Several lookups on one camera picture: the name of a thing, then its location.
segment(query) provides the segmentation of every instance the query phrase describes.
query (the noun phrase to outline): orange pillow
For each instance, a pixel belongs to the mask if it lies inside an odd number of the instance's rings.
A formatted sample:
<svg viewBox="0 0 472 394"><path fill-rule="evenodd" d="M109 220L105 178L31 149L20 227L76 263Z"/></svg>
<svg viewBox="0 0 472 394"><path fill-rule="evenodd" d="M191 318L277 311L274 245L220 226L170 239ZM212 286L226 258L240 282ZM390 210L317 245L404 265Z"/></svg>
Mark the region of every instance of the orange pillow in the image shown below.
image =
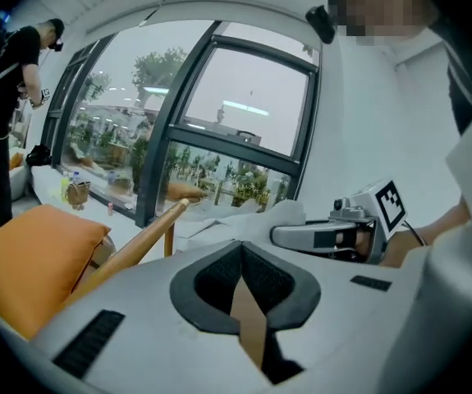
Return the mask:
<svg viewBox="0 0 472 394"><path fill-rule="evenodd" d="M49 204L0 228L0 316L31 338L70 295L110 232Z"/></svg>
<svg viewBox="0 0 472 394"><path fill-rule="evenodd" d="M22 153L15 153L13 156L11 156L11 159L9 160L9 170L19 167L23 158L24 155Z"/></svg>

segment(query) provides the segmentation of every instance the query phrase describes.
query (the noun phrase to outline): person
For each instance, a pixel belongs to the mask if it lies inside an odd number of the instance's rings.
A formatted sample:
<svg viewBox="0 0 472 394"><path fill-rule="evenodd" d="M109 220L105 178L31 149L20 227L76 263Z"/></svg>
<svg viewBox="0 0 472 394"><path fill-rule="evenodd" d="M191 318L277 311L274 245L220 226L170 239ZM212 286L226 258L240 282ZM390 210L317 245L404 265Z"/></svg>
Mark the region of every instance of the person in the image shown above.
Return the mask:
<svg viewBox="0 0 472 394"><path fill-rule="evenodd" d="M18 98L31 101L34 109L43 104L39 78L39 55L55 48L64 24L51 19L26 26L7 35L0 48L0 227L11 220L8 127Z"/></svg>
<svg viewBox="0 0 472 394"><path fill-rule="evenodd" d="M329 15L338 30L370 43L408 39L429 28L447 50L449 96L458 131L472 122L472 0L328 0ZM416 231L427 244L443 232L470 220L461 198L436 222ZM358 232L356 250L366 254L370 234ZM397 232L387 245L382 265L400 267L407 253L418 247L411 231Z"/></svg>

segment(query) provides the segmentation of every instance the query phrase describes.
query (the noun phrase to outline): window frame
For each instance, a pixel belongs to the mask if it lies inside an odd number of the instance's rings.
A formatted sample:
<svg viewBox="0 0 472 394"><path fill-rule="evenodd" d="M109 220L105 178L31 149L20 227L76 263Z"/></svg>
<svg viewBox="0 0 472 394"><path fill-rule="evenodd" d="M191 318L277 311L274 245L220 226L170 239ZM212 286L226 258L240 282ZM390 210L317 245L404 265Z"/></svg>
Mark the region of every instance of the window frame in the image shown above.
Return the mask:
<svg viewBox="0 0 472 394"><path fill-rule="evenodd" d="M219 26L222 21L214 21L204 32L196 45L190 51L188 57L177 72L170 89L163 101L157 120L148 142L147 154L144 157L144 165L140 176L140 191L137 196L135 213L114 203L114 209L129 218L135 219L138 227L145 227L153 221L158 200L159 185L163 175L163 167L170 143L176 141L189 144L201 149L211 150L232 158L253 163L262 167L273 169L290 177L290 183L286 192L288 199L296 199L305 171L314 123L318 106L318 90L321 76L320 66L315 66L295 55L283 52L277 48L269 47L246 39L220 35ZM71 85L64 94L58 95L64 98L60 109L48 111L43 130L43 142L47 144L47 138L55 141L52 149L52 167L59 171L65 169L61 166L62 150L66 139L66 133L71 120L73 107L76 105L80 89L84 86L87 75L94 64L116 34L111 34L82 48L76 53L77 57L70 60L63 77L69 68L81 66ZM239 53L265 58L285 67L299 71L307 75L307 85L304 97L304 106L301 112L300 127L291 156L274 152L270 149L247 143L232 135L220 135L212 131L190 129L179 124L180 118L191 101L201 76L208 67L208 61L215 49L228 49ZM56 130L51 130L51 121L55 121ZM108 199L100 191L90 190L90 195L101 203L107 204L113 200Z"/></svg>

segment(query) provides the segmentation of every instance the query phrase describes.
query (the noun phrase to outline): hand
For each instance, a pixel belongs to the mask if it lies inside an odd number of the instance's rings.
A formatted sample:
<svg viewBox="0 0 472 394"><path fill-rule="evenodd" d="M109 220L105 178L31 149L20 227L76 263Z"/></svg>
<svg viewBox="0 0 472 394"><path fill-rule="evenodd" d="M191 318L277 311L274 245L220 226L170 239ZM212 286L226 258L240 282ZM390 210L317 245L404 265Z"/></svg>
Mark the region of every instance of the hand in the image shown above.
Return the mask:
<svg viewBox="0 0 472 394"><path fill-rule="evenodd" d="M16 87L19 92L19 99L27 99L28 98L28 89L25 86L19 85Z"/></svg>
<svg viewBox="0 0 472 394"><path fill-rule="evenodd" d="M372 234L369 232L358 231L355 247L358 254L366 256L369 253L371 237ZM407 253L418 247L420 247L420 243L410 231L397 232L389 240L385 258L380 265L399 268L403 264Z"/></svg>
<svg viewBox="0 0 472 394"><path fill-rule="evenodd" d="M32 99L30 99L30 105L33 109L38 109L40 107L42 107L44 105L44 99L42 99L42 101L40 101L40 103L34 103Z"/></svg>

